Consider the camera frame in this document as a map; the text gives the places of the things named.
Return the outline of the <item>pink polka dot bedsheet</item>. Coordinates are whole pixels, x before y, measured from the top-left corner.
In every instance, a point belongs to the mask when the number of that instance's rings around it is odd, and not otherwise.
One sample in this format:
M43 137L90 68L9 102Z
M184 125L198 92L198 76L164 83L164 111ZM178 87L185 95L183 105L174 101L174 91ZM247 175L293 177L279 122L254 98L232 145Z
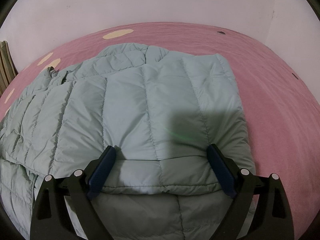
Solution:
M319 212L319 103L303 80L270 48L244 34L191 23L136 23L86 35L24 68L1 96L5 115L45 68L60 70L92 58L106 46L137 42L194 55L221 54L238 84L249 144L259 175L277 172L292 211L295 237Z

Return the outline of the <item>striped green brown pillow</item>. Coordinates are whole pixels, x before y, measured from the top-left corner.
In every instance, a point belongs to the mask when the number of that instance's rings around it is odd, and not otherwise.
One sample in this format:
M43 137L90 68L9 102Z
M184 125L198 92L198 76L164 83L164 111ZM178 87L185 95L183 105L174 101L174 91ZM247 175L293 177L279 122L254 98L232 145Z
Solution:
M13 79L17 76L18 71L15 68L15 65L12 61L12 57L10 55L9 45L7 41L1 41L1 49L0 49L0 76L1 76L1 96L4 91L13 81Z

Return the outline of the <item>light teal puffer jacket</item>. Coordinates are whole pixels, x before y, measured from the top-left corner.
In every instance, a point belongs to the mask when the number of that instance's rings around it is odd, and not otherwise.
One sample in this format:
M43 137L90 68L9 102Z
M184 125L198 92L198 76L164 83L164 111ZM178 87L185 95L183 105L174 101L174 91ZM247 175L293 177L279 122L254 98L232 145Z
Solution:
M1 200L28 238L44 177L66 177L117 152L93 200L115 239L209 239L231 200L209 145L255 171L238 87L219 54L136 43L42 71L1 121Z

